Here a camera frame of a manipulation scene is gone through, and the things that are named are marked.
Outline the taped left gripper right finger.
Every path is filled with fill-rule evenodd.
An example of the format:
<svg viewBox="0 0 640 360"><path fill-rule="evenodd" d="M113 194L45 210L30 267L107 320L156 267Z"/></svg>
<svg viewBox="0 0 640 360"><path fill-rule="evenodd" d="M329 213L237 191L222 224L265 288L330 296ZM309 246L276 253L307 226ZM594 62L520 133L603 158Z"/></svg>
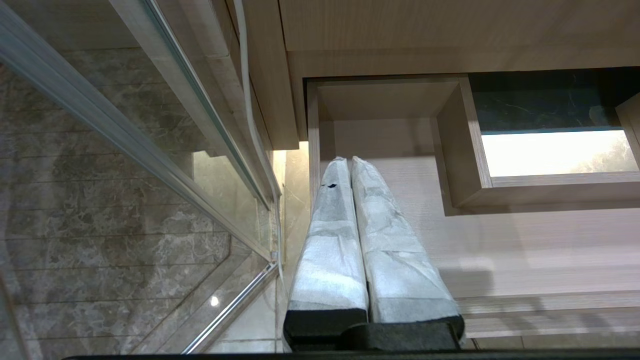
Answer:
<svg viewBox="0 0 640 360"><path fill-rule="evenodd" d="M449 321L457 340L465 342L466 324L457 301L382 174L373 164L355 156L350 181L371 321L378 324Z"/></svg>

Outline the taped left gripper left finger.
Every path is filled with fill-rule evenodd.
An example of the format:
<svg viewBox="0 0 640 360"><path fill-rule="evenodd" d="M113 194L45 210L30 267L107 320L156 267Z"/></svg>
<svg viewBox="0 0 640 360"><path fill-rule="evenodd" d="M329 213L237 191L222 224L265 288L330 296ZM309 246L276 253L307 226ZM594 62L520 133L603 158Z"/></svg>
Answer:
<svg viewBox="0 0 640 360"><path fill-rule="evenodd" d="M286 351L334 351L368 322L369 295L348 160L323 173L283 322Z"/></svg>

